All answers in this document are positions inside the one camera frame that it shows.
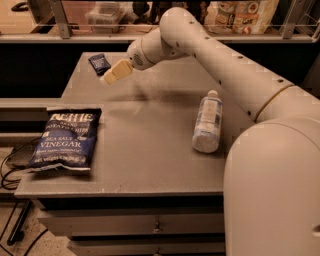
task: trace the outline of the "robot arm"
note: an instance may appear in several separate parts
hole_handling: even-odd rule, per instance
[[[183,8],[165,12],[159,29],[133,42],[127,53],[139,70],[162,60],[193,56],[255,122],[318,113],[318,106],[311,104],[318,102],[315,97],[210,37]]]
[[[227,255],[319,255],[320,101],[209,37],[184,9],[169,9],[148,38],[128,49],[134,68],[193,56],[259,123],[226,160]]]

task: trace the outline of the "kettle chips bag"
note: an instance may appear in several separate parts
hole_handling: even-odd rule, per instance
[[[89,171],[101,109],[49,111],[49,121],[27,166],[32,171]]]

